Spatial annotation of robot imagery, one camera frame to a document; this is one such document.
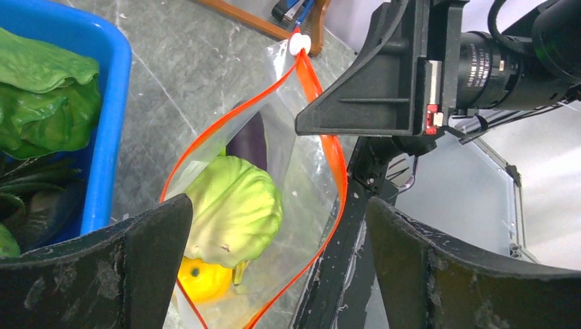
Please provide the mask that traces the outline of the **pale green toy cabbage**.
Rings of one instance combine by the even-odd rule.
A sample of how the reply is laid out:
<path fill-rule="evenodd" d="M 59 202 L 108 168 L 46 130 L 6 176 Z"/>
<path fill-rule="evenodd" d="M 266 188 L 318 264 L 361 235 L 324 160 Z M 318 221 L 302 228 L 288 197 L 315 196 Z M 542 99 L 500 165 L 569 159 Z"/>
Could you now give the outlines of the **pale green toy cabbage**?
<path fill-rule="evenodd" d="M 186 188 L 193 220 L 184 256 L 233 269 L 257 259 L 282 227 L 283 199 L 267 171 L 218 156 Z"/>

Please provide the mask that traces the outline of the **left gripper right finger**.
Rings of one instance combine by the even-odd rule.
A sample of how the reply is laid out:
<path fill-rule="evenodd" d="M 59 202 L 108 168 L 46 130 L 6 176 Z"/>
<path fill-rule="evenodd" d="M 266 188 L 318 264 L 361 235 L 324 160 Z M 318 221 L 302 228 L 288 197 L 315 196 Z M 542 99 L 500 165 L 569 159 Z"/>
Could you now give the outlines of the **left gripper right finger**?
<path fill-rule="evenodd" d="M 502 256 L 372 197 L 365 212 L 390 328 L 579 328 L 580 272 Z"/>

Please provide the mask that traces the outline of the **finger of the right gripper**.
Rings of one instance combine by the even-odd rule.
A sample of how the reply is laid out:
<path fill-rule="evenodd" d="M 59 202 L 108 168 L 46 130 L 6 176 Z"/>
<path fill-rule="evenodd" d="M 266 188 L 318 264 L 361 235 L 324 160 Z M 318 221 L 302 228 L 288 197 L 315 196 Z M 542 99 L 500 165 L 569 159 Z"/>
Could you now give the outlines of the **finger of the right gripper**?
<path fill-rule="evenodd" d="M 382 3 L 356 59 L 297 115 L 296 133 L 416 135 L 417 66 L 417 1 Z"/>

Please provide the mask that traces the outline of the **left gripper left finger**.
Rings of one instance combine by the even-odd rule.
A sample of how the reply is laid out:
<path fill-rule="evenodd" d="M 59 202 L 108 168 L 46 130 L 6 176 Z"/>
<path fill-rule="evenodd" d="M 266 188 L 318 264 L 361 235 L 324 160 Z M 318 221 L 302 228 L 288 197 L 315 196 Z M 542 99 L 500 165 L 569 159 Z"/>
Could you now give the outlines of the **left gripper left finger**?
<path fill-rule="evenodd" d="M 2 328 L 161 328 L 193 206 L 177 195 L 91 233 L 1 260 Z"/>

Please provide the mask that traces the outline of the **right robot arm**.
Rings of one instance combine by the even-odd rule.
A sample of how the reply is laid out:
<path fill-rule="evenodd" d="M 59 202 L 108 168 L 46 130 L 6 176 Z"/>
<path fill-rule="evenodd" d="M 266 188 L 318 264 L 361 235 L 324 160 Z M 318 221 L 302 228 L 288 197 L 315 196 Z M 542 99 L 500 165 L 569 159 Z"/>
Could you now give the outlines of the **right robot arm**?
<path fill-rule="evenodd" d="M 354 63 L 295 120 L 298 135 L 351 135 L 351 182 L 391 328 L 579 328 L 580 272 L 501 256 L 410 218 L 380 178 L 454 133 L 452 117 L 539 110 L 580 98 L 580 2 L 546 1 L 501 34 L 462 32 L 464 1 L 390 1 Z"/>

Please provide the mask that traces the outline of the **yellow toy mango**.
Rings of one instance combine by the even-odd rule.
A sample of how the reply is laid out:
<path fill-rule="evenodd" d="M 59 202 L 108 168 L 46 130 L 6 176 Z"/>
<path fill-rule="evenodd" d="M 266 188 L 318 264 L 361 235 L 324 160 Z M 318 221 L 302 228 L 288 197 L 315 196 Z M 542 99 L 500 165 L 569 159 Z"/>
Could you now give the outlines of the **yellow toy mango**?
<path fill-rule="evenodd" d="M 205 263 L 200 258 L 183 257 L 177 281 L 190 301 L 205 304 L 219 300 L 230 290 L 232 276 L 233 269 Z"/>

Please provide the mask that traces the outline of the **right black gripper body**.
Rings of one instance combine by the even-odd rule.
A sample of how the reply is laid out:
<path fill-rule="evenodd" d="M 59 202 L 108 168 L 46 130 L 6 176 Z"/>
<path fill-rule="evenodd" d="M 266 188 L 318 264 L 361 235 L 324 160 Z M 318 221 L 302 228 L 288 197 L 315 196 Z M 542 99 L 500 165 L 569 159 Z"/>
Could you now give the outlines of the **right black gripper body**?
<path fill-rule="evenodd" d="M 456 109 L 466 1 L 411 1 L 412 135 L 434 136 Z"/>

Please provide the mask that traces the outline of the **purple toy eggplant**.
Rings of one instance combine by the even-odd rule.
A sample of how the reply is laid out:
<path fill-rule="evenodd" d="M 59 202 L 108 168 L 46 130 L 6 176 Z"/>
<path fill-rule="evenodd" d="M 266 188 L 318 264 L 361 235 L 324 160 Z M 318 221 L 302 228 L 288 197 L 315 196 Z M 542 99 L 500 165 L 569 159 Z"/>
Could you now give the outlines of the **purple toy eggplant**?
<path fill-rule="evenodd" d="M 242 158 L 259 169 L 268 170 L 267 142 L 260 112 L 257 112 L 233 137 L 225 151 L 228 156 Z"/>

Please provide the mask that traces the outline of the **clear zip top bag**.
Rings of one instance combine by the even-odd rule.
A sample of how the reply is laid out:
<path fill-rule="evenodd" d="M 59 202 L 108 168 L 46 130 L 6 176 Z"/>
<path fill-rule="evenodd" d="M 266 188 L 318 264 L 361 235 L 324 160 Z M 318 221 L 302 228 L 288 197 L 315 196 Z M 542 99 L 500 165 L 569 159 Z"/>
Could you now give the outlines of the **clear zip top bag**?
<path fill-rule="evenodd" d="M 216 113 L 172 168 L 161 192 L 166 201 L 186 188 L 260 112 L 267 172 L 283 199 L 283 220 L 272 244 L 255 260 L 233 268 L 230 290 L 195 304 L 176 280 L 171 306 L 185 328 L 255 328 L 274 303 L 327 247 L 343 215 L 347 166 L 338 137 L 299 136 L 295 119 L 321 93 L 309 58 L 312 42 L 299 29 L 258 56 L 259 85 L 229 110 Z"/>

